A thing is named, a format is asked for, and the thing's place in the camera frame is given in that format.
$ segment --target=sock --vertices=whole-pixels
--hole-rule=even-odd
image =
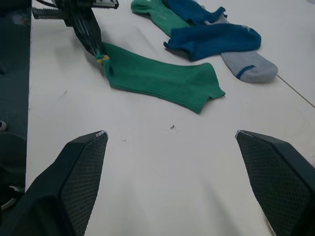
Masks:
[[[224,52],[245,52],[260,47],[261,37],[253,29],[233,24],[213,24],[173,29],[166,48],[184,50],[192,61]]]
[[[225,12],[223,7],[216,12],[208,12],[193,0],[163,0],[163,3],[183,20],[196,26],[204,25],[205,21],[213,23]]]
[[[229,24],[222,14],[216,23]],[[233,75],[247,83],[271,82],[278,73],[278,68],[256,51],[222,53],[221,57]]]
[[[209,63],[179,66],[148,59],[105,43],[97,55],[112,88],[155,96],[200,113],[209,99],[225,95]]]
[[[171,36],[172,28],[189,27],[189,24],[168,9],[162,0],[134,0],[131,10],[137,14],[149,14],[153,23],[168,36]]]

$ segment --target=gray sock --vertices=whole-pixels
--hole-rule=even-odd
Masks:
[[[214,24],[217,23],[229,24],[223,14]],[[256,51],[222,53],[221,57],[233,75],[244,82],[271,82],[278,73],[276,65],[259,55]]]

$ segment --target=yellow clip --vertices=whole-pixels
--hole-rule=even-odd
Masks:
[[[102,63],[104,60],[108,60],[109,57],[107,55],[105,55],[102,59],[98,59],[97,62],[98,63]]]

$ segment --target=white table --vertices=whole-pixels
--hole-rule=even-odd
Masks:
[[[163,62],[191,64],[164,50],[168,37],[129,5],[94,11],[104,41]],[[195,62],[210,62],[226,92],[197,115],[110,88],[63,21],[33,19],[31,41],[27,186],[67,142],[102,129],[109,134],[86,236],[267,236],[236,131],[286,140],[315,159],[315,109],[279,78],[246,84],[220,56]]]
[[[258,52],[278,75],[315,106],[315,4],[307,0],[198,0],[209,11],[226,9],[228,20],[255,29]]]

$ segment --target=cable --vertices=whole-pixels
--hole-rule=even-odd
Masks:
[[[55,7],[55,8],[58,8],[56,5],[52,4],[52,3],[49,3],[49,2],[46,2],[46,1],[43,1],[43,0],[36,0],[37,2],[40,2],[41,4],[44,4],[46,6],[50,6],[50,7]]]

